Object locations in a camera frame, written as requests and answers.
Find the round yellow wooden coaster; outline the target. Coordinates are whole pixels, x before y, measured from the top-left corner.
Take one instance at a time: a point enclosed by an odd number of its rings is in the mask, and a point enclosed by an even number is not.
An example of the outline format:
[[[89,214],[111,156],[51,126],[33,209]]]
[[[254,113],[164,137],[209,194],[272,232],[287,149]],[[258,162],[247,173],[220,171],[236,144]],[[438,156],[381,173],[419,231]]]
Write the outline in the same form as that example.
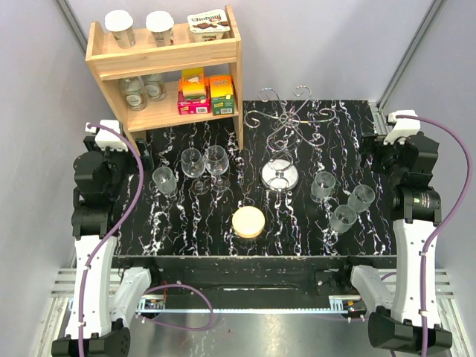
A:
[[[232,216],[232,227],[238,237],[251,239],[263,231],[266,219],[263,212],[253,206],[239,208]]]

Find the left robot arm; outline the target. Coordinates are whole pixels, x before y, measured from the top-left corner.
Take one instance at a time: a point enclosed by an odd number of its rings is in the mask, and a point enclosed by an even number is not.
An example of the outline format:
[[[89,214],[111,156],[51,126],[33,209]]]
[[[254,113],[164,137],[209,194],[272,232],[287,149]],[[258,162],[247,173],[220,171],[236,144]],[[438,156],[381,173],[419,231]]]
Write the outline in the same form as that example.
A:
[[[53,356],[127,356],[130,324],[142,294],[159,290],[161,275],[146,267],[126,268],[110,292],[119,223],[112,211],[127,173],[136,169],[124,142],[101,135],[84,139],[87,151],[74,161],[71,217],[77,271],[65,335],[53,341]]]

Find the chrome wine glass rack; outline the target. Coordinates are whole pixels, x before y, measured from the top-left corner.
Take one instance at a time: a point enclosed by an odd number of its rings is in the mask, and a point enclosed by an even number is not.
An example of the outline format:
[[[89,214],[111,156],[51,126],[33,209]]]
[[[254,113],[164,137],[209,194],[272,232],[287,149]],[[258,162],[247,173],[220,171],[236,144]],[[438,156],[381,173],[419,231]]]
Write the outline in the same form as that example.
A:
[[[309,102],[312,90],[307,86],[297,86],[293,94],[297,99],[304,99],[304,102],[297,108],[293,106],[288,109],[287,102],[280,99],[277,91],[272,88],[261,89],[258,94],[260,101],[266,103],[275,99],[279,104],[280,113],[271,115],[254,109],[245,113],[243,117],[244,124],[251,129],[258,128],[265,120],[270,124],[271,133],[266,137],[270,159],[260,169],[260,179],[267,190],[275,193],[293,190],[298,183],[299,172],[292,150],[297,149],[303,142],[312,148],[318,148],[325,143],[325,138],[321,134],[318,134],[317,138],[305,138],[300,125],[329,123],[337,118],[334,109],[323,108],[318,112],[317,119],[300,119],[299,112]]]

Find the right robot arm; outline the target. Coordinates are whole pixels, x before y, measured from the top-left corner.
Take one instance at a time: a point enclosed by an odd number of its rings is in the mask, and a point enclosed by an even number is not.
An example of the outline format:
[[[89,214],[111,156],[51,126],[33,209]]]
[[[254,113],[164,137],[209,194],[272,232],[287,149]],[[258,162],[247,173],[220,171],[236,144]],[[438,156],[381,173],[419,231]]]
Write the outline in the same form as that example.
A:
[[[340,289],[359,293],[370,316],[375,348],[418,356],[449,350],[452,334],[441,325],[435,284],[436,243],[427,239],[442,222],[441,198],[430,186],[439,144],[422,132],[388,142],[365,134],[359,153],[390,182],[390,218],[396,238],[396,285],[391,292],[377,268],[361,263],[338,276]]]

